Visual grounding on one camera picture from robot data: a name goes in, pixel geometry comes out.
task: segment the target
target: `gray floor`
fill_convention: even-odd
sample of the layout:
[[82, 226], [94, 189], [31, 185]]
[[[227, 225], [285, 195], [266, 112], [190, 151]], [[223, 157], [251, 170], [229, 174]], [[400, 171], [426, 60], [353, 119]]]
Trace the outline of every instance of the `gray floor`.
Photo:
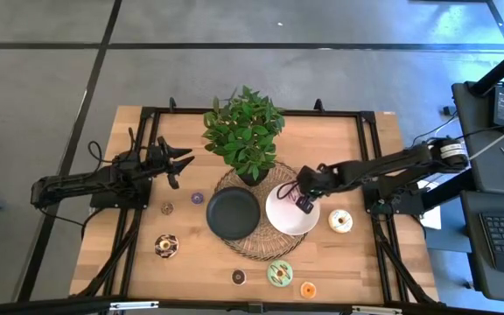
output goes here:
[[[112, 3], [0, 0], [0, 41], [100, 42]], [[504, 0], [495, 3], [504, 18]], [[407, 0], [124, 0], [112, 41], [504, 43], [483, 3]], [[29, 205], [30, 185], [57, 171], [95, 55], [0, 51], [0, 198], [6, 202], [0, 211], [0, 303], [13, 299], [39, 223]], [[207, 107], [214, 95], [230, 95], [241, 84], [288, 109], [309, 109], [321, 98], [328, 109], [395, 111], [404, 142], [411, 144], [445, 121], [439, 110], [452, 104], [452, 83], [477, 80], [503, 58], [490, 52], [108, 51], [72, 172], [93, 169], [87, 142], [106, 145], [118, 105], [166, 106], [173, 96], [180, 107]], [[446, 134], [459, 135], [458, 124], [441, 130]], [[88, 198], [70, 199], [60, 214], [81, 221], [87, 208]], [[33, 298], [67, 295], [79, 246], [79, 229], [57, 222]], [[459, 257], [433, 251], [431, 258], [442, 301], [504, 311], [504, 303], [484, 303], [480, 293], [453, 284], [469, 277], [445, 267], [461, 263]]]

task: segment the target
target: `white frosted donut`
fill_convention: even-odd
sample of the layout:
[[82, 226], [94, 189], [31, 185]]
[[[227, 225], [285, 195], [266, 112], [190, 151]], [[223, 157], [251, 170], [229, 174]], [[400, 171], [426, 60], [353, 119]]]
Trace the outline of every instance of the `white frosted donut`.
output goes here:
[[347, 233], [354, 225], [354, 218], [346, 210], [333, 210], [328, 217], [330, 228], [338, 233]]

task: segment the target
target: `white bowl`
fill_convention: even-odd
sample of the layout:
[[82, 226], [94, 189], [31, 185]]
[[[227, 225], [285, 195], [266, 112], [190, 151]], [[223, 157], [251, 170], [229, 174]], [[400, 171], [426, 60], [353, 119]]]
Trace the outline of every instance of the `white bowl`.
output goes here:
[[[295, 205], [295, 201], [301, 196], [297, 187], [285, 198], [277, 197], [277, 190], [284, 184], [277, 185], [266, 199], [266, 214], [271, 225], [279, 232], [287, 235], [303, 235], [312, 230], [320, 217], [320, 203], [314, 201], [312, 211], [308, 214]], [[286, 185], [280, 192], [284, 196], [293, 184]]]

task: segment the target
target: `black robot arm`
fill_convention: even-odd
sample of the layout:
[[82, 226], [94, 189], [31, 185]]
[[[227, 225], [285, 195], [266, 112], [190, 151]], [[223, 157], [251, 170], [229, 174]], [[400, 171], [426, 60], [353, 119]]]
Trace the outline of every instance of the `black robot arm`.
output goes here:
[[174, 149], [162, 138], [158, 145], [147, 148], [145, 160], [141, 160], [139, 152], [127, 151], [116, 156], [110, 165], [97, 171], [67, 176], [46, 176], [34, 183], [31, 188], [31, 203], [36, 208], [48, 207], [64, 198], [83, 196], [96, 193], [112, 192], [126, 200], [137, 200], [140, 196], [138, 187], [148, 178], [167, 173], [169, 184], [173, 189], [179, 188], [175, 175], [193, 160], [180, 158], [191, 149]]
[[[462, 144], [450, 138], [435, 139], [365, 162], [320, 164], [316, 171], [303, 166], [297, 175], [298, 189], [302, 194], [297, 206], [309, 213], [315, 199], [353, 190], [373, 178], [377, 178], [380, 196], [386, 199], [399, 188], [432, 174], [457, 173], [467, 166], [468, 159]], [[387, 175], [397, 171], [402, 172], [395, 176]]]

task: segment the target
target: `woven placemat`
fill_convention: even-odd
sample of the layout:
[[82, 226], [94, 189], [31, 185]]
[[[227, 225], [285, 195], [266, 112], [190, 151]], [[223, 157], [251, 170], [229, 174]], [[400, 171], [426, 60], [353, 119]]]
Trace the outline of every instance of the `woven placemat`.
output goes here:
[[262, 213], [260, 223], [252, 234], [237, 241], [223, 241], [240, 255], [258, 261], [277, 259], [295, 249], [305, 239], [306, 233], [293, 236], [277, 231], [266, 215], [266, 199], [275, 186], [296, 179], [297, 173], [280, 162], [276, 162], [276, 167], [270, 169], [268, 176], [255, 187], [244, 184], [235, 169], [227, 172], [217, 183], [215, 192], [227, 187], [242, 187], [255, 195]]

